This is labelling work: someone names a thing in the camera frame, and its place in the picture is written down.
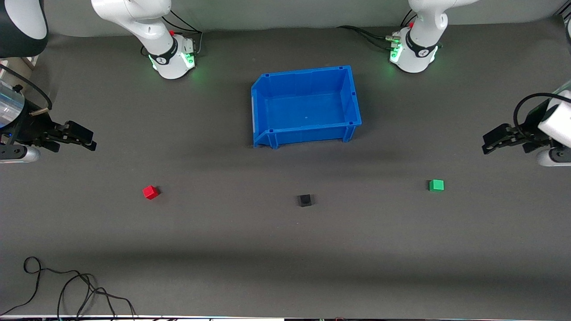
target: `green cube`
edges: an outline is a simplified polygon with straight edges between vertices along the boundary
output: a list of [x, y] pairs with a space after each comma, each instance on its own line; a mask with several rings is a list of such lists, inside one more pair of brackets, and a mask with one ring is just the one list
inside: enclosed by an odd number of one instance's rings
[[429, 187], [431, 192], [442, 192], [444, 191], [444, 181], [439, 179], [433, 179], [430, 181]]

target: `blue plastic storage bin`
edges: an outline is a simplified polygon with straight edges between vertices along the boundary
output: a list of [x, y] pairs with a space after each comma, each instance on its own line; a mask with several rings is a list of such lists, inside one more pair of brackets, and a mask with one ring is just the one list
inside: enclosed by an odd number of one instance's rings
[[252, 86], [254, 147], [353, 137], [361, 114], [350, 66], [264, 74]]

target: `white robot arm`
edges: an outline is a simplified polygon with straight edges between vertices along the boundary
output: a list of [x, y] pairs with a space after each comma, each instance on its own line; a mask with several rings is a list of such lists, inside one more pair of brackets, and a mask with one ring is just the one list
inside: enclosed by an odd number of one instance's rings
[[101, 18], [122, 26], [141, 41], [163, 78], [177, 79], [194, 68], [192, 39], [171, 35], [159, 20], [170, 12], [171, 0], [91, 0], [91, 4]]
[[[550, 147], [537, 154], [541, 166], [571, 166], [571, 82], [555, 93], [538, 93], [525, 97], [514, 111], [514, 126], [501, 124], [484, 135], [484, 154], [507, 146], [522, 145], [524, 152], [531, 153], [542, 147]], [[548, 97], [518, 123], [518, 112], [529, 99]]]
[[392, 34], [400, 37], [401, 43], [391, 54], [390, 61], [408, 73], [424, 71], [434, 61], [438, 41], [448, 27], [448, 16], [444, 11], [477, 1], [408, 0], [418, 18], [412, 28], [407, 26]]
[[[559, 94], [571, 99], [569, 90]], [[562, 145], [540, 151], [538, 163], [541, 166], [571, 166], [571, 103], [552, 98], [537, 128]]]
[[[41, 0], [0, 0], [0, 58], [32, 57], [47, 45], [48, 31]], [[81, 145], [94, 151], [93, 132], [68, 121], [51, 120], [50, 98], [39, 87], [7, 66], [0, 69], [34, 88], [47, 102], [38, 106], [21, 93], [22, 86], [0, 81], [0, 163], [37, 161], [40, 150], [57, 153], [60, 143]]]

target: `black cable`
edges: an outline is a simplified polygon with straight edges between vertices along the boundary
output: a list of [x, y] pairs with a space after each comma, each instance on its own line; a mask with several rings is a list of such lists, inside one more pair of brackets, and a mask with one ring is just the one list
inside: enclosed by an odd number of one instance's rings
[[528, 141], [532, 142], [532, 143], [536, 143], [539, 144], [534, 138], [532, 138], [531, 136], [529, 136], [528, 134], [524, 133], [523, 129], [521, 129], [521, 125], [519, 123], [519, 121], [517, 120], [518, 114], [520, 112], [521, 106], [523, 106], [523, 104], [535, 97], [551, 97], [551, 98], [556, 98], [559, 100], [562, 100], [564, 102], [567, 103], [571, 103], [571, 99], [567, 98], [567, 97], [563, 97], [561, 95], [557, 95], [557, 94], [552, 94], [552, 93], [537, 93], [537, 94], [531, 94], [527, 97], [525, 97], [524, 99], [522, 99], [516, 106], [516, 108], [513, 110], [513, 124], [514, 127], [517, 129], [517, 131], [523, 136], [525, 137]]
[[372, 39], [369, 38], [369, 37], [372, 37], [373, 39], [376, 39], [376, 40], [385, 40], [385, 37], [381, 37], [381, 36], [372, 34], [369, 31], [366, 31], [364, 29], [354, 27], [354, 26], [339, 26], [337, 28], [353, 30], [353, 31], [357, 32], [359, 35], [361, 35], [361, 37], [365, 38], [365, 40], [367, 40], [367, 42], [369, 42], [373, 46], [380, 48], [380, 49], [384, 49], [384, 50], [392, 50], [392, 48], [381, 46], [380, 44], [374, 42]]
[[145, 54], [145, 53], [143, 53], [143, 49], [147, 50], [144, 46], [141, 46], [141, 50], [140, 50], [141, 56], [144, 56], [144, 57], [148, 56], [148, 51], [147, 51], [147, 54]]
[[171, 13], [178, 18], [178, 20], [182, 21], [182, 23], [184, 23], [185, 25], [187, 25], [188, 27], [190, 27], [191, 29], [193, 29], [194, 31], [196, 31], [197, 33], [202, 33], [202, 31], [199, 31], [198, 29], [194, 28], [193, 26], [189, 25], [188, 22], [184, 21], [183, 18], [179, 17], [174, 11], [171, 10]]
[[406, 22], [405, 26], [408, 26], [408, 24], [409, 24], [414, 18], [416, 18], [416, 17], [418, 17], [417, 14], [413, 15], [413, 16]]
[[375, 38], [375, 39], [379, 39], [379, 40], [385, 40], [384, 36], [381, 35], [376, 35], [374, 33], [370, 33], [369, 31], [366, 31], [363, 28], [359, 28], [359, 27], [355, 27], [355, 26], [339, 26], [337, 28], [341, 28], [341, 29], [350, 29], [350, 30], [354, 30], [357, 31], [358, 33], [362, 33], [362, 34], [366, 34], [367, 36], [371, 37], [371, 38]]
[[50, 97], [48, 97], [46, 95], [46, 93], [43, 92], [43, 90], [41, 90], [38, 86], [36, 86], [33, 82], [29, 81], [28, 79], [26, 79], [24, 76], [18, 74], [17, 72], [15, 72], [14, 70], [4, 66], [3, 64], [0, 63], [0, 68], [6, 70], [6, 72], [8, 72], [9, 74], [11, 74], [12, 76], [15, 76], [16, 78], [20, 79], [21, 81], [27, 83], [28, 85], [30, 85], [30, 87], [32, 87], [33, 89], [35, 89], [40, 95], [42, 95], [42, 97], [46, 100], [47, 102], [47, 108], [49, 110], [51, 110], [52, 107], [52, 103], [51, 103], [51, 99]]
[[[35, 261], [38, 263], [38, 270], [37, 270], [37, 271], [30, 271], [30, 270], [27, 268], [28, 262], [29, 262], [30, 260], [35, 260]], [[71, 281], [75, 280], [76, 278], [81, 279], [81, 280], [87, 285], [87, 293], [86, 293], [85, 299], [83, 300], [83, 303], [81, 304], [81, 307], [80, 307], [79, 310], [78, 310], [78, 313], [77, 313], [77, 315], [76, 315], [76, 320], [79, 319], [79, 315], [81, 314], [81, 312], [82, 312], [83, 309], [85, 308], [85, 305], [87, 304], [87, 302], [91, 299], [91, 297], [92, 297], [94, 294], [98, 294], [98, 295], [103, 295], [103, 296], [105, 296], [105, 298], [107, 299], [107, 304], [108, 304], [108, 306], [109, 306], [109, 310], [110, 310], [111, 313], [113, 314], [113, 317], [116, 317], [117, 314], [115, 313], [115, 310], [113, 309], [113, 306], [112, 306], [112, 304], [111, 304], [110, 298], [126, 301], [127, 304], [129, 305], [129, 309], [131, 310], [131, 315], [132, 315], [132, 317], [135, 318], [136, 312], [135, 312], [135, 308], [133, 307], [133, 305], [131, 304], [131, 302], [130, 302], [128, 299], [126, 299], [126, 298], [122, 298], [122, 297], [120, 297], [120, 296], [116, 296], [116, 295], [112, 295], [112, 294], [107, 293], [107, 291], [106, 291], [103, 287], [97, 287], [97, 288], [94, 287], [93, 282], [91, 282], [91, 280], [90, 280], [90, 277], [92, 277], [92, 278], [95, 279], [95, 276], [94, 276], [93, 274], [91, 274], [91, 273], [80, 273], [80, 272], [77, 271], [77, 270], [69, 270], [69, 271], [61, 272], [61, 271], [53, 270], [53, 269], [51, 269], [51, 268], [42, 267], [42, 263], [41, 263], [40, 260], [39, 260], [37, 257], [35, 257], [35, 256], [30, 256], [30, 257], [26, 258], [26, 259], [24, 260], [24, 265], [23, 265], [23, 267], [24, 267], [24, 272], [26, 272], [26, 273], [28, 273], [28, 274], [38, 274], [38, 277], [36, 278], [36, 285], [35, 285], [34, 293], [33, 293], [32, 296], [30, 297], [30, 299], [28, 299], [28, 301], [26, 301], [26, 302], [23, 303], [23, 304], [19, 304], [19, 305], [13, 307], [13, 308], [7, 310], [6, 312], [0, 314], [0, 316], [1, 316], [1, 315], [4, 315], [4, 314], [7, 314], [7, 313], [9, 313], [10, 311], [12, 311], [12, 310], [14, 310], [14, 309], [16, 309], [16, 308], [25, 306], [25, 305], [27, 305], [28, 303], [30, 303], [30, 302], [34, 299], [34, 297], [36, 296], [36, 294], [38, 293], [39, 279], [40, 279], [40, 276], [41, 276], [42, 271], [50, 271], [50, 272], [56, 273], [56, 274], [67, 274], [67, 273], [71, 273], [71, 272], [76, 273], [75, 276], [73, 276], [71, 279], [69, 279], [69, 280], [65, 283], [65, 285], [64, 285], [63, 288], [62, 288], [62, 291], [59, 293], [58, 306], [57, 306], [57, 317], [58, 317], [58, 320], [59, 320], [59, 309], [60, 309], [60, 306], [61, 306], [61, 303], [62, 303], [63, 294], [65, 293], [65, 290], [66, 290], [68, 284], [70, 284]]]
[[407, 15], [404, 16], [403, 21], [400, 23], [400, 26], [401, 26], [401, 27], [404, 27], [404, 21], [407, 19], [408, 15], [411, 14], [411, 12], [412, 12], [412, 9], [408, 10]]
[[569, 6], [571, 6], [571, 2], [568, 3], [565, 8], [561, 9], [561, 11], [559, 11], [559, 14], [562, 14], [563, 12], [565, 12], [565, 10], [567, 10], [567, 8], [569, 8]]
[[188, 32], [191, 32], [191, 33], [201, 33], [201, 31], [198, 31], [198, 30], [185, 29], [185, 28], [179, 27], [179, 26], [177, 26], [177, 25], [174, 25], [172, 22], [166, 20], [165, 17], [161, 17], [161, 18], [162, 18], [166, 23], [168, 23], [169, 25], [171, 25], [171, 26], [173, 26], [173, 27], [175, 27], [175, 28], [178, 28], [178, 29], [181, 29], [181, 30], [184, 30], [184, 31], [188, 31]]

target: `gray wall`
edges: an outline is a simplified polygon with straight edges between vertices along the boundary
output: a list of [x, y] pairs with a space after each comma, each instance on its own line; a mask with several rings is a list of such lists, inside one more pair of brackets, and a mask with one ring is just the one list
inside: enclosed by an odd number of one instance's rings
[[[481, 0], [448, 11], [451, 24], [529, 22], [552, 15], [565, 0]], [[407, 0], [172, 0], [173, 10], [202, 30], [284, 27], [396, 26]], [[89, 0], [46, 1], [50, 31], [76, 37], [128, 34], [100, 19]]]

